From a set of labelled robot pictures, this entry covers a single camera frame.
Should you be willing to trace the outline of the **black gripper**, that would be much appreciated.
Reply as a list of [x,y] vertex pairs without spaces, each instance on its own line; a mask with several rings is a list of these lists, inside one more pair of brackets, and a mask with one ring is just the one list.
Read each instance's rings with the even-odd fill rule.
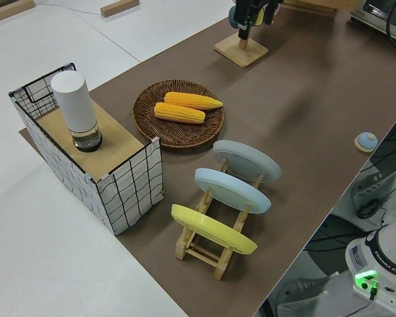
[[249,27],[271,25],[282,1],[234,1],[234,28],[239,28],[238,37],[249,38]]

